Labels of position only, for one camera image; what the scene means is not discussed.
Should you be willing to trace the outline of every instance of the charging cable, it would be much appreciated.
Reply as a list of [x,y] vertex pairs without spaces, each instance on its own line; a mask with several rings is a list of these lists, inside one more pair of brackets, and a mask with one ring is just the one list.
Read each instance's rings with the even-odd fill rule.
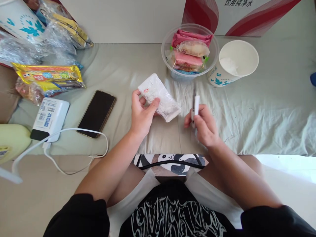
[[[82,170],[84,170],[85,168],[87,168],[91,162],[93,161],[94,158],[101,158],[103,156],[106,155],[106,153],[108,152],[109,150],[109,142],[108,142],[108,138],[106,137],[106,135],[104,133],[101,133],[101,132],[97,132],[97,131],[92,131],[92,130],[88,130],[88,129],[83,129],[83,128],[65,128],[65,129],[62,129],[58,132],[55,132],[53,133],[52,135],[44,138],[43,140],[41,140],[40,142],[38,142],[37,144],[35,144],[34,146],[28,148],[27,150],[25,150],[23,153],[21,153],[18,158],[16,158],[12,164],[12,174],[16,177],[14,180],[12,178],[10,178],[11,181],[15,182],[15,183],[22,183],[22,179],[20,178],[20,175],[19,175],[19,171],[18,171],[18,165],[19,165],[19,162],[20,160],[27,154],[29,153],[31,150],[33,150],[34,148],[38,147],[39,145],[43,144],[46,140],[48,140],[49,138],[59,134],[59,133],[62,133],[64,131],[68,131],[68,130],[80,130],[80,131],[86,131],[86,132],[93,132],[93,133],[98,133],[98,134],[101,134],[102,136],[105,137],[105,140],[106,140],[106,151],[104,153],[104,155],[101,155],[101,156],[89,156],[91,159],[91,161],[89,162],[89,164],[84,167],[83,169],[75,172],[75,173],[78,173]],[[54,163],[54,165],[56,166],[56,168],[63,174],[66,174],[66,175],[72,175],[72,174],[75,174],[75,173],[66,173],[64,172],[59,166],[58,164],[56,163],[56,161],[50,156],[48,155],[47,153],[47,150],[50,148],[51,146],[51,143],[44,143],[43,144],[43,149],[44,149],[44,154],[45,156],[47,156],[50,160],[52,160],[52,162]]]

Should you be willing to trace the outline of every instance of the black phone screen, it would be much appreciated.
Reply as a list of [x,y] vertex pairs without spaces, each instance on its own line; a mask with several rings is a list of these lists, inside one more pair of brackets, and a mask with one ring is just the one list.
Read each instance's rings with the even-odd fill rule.
[[[100,132],[112,110],[115,97],[102,91],[96,91],[78,128]],[[77,132],[91,138],[97,138],[100,134],[80,131]]]

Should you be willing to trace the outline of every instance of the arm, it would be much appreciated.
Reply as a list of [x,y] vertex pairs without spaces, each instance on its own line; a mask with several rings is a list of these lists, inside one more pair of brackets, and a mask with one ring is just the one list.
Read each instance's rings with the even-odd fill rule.
[[91,194],[94,200],[106,202],[119,184],[132,162],[141,142],[149,132],[152,118],[158,108],[156,98],[149,107],[144,107],[145,98],[139,99],[140,91],[132,94],[132,126],[119,143],[87,174],[75,194]]
[[[185,117],[185,127],[191,122]],[[256,206],[281,207],[282,203],[269,185],[220,139],[216,122],[206,105],[194,116],[198,140],[206,146],[232,198],[243,210]]]

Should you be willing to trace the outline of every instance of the floor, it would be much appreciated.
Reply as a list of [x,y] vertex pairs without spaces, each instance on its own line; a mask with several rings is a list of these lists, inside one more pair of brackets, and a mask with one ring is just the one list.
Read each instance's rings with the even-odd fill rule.
[[[265,178],[284,204],[316,228],[316,158],[258,155]],[[55,157],[62,169],[77,171],[88,157]],[[1,167],[11,170],[11,162]],[[72,176],[58,172],[45,156],[27,156],[19,165],[23,183],[0,178],[0,236],[42,236],[45,228],[74,193],[87,170]]]

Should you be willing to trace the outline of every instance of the pink snack package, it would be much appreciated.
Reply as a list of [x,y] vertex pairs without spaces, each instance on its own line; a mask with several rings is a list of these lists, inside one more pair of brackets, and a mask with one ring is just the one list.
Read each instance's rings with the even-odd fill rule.
[[176,48],[177,45],[180,44],[183,41],[201,41],[201,42],[205,43],[207,47],[210,47],[210,43],[211,43],[210,39],[203,40],[203,39],[198,39],[198,38],[189,37],[189,36],[186,36],[186,35],[183,35],[183,34],[175,33],[173,35],[173,38],[172,38],[171,46],[173,48]]
[[181,52],[173,51],[174,53],[174,67],[176,69],[187,68],[193,71],[201,70],[204,65],[200,57],[195,57]]
[[184,31],[184,30],[181,30],[181,29],[178,29],[177,34],[181,34],[181,35],[197,38],[197,39],[200,39],[200,40],[212,40],[212,38],[213,38],[213,35],[200,35],[200,34],[197,34],[197,33],[192,33],[190,31]]

